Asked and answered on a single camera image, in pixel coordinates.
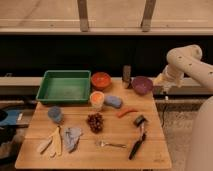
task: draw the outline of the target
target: handle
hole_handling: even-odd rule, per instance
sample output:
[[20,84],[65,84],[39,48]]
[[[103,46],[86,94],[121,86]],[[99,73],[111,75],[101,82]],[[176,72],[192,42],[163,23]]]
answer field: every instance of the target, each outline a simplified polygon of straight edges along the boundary
[[139,147],[141,146],[142,142],[143,142],[142,140],[136,141],[136,143],[134,144],[134,146],[132,148],[132,151],[131,151],[131,153],[129,155],[129,160],[131,160],[134,157],[134,155],[138,151]]
[[106,145],[113,146],[113,147],[126,148],[126,145],[124,145],[124,144],[113,144],[113,143],[107,143]]

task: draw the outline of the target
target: blue cup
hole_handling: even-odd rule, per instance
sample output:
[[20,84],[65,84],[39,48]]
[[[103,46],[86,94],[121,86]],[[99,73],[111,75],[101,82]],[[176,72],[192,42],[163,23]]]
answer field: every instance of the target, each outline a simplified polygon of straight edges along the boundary
[[48,116],[53,122],[59,124],[62,120],[62,113],[60,107],[58,106],[51,107],[48,111]]

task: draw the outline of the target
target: small cup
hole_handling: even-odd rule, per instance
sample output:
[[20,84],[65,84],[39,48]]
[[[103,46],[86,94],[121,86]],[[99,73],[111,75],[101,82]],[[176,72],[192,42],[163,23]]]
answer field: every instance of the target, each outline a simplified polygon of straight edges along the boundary
[[51,107],[48,111],[48,116],[53,122],[59,124],[62,120],[62,113],[60,107],[58,106]]
[[95,111],[101,111],[104,104],[104,93],[101,91],[94,91],[90,95],[90,102]]

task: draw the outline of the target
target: purple bowl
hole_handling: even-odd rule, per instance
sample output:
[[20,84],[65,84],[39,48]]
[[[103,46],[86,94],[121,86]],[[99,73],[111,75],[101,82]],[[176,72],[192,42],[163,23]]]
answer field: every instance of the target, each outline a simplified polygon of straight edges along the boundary
[[145,95],[153,90],[152,80],[144,76],[135,77],[131,84],[135,92],[140,95]]

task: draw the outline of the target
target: black wall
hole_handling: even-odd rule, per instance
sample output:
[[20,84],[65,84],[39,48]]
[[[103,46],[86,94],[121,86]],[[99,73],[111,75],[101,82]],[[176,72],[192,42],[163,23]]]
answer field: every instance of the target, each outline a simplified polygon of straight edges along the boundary
[[0,76],[43,76],[50,69],[89,69],[121,76],[125,64],[133,76],[156,76],[167,52],[198,44],[202,61],[213,64],[212,36],[0,36]]

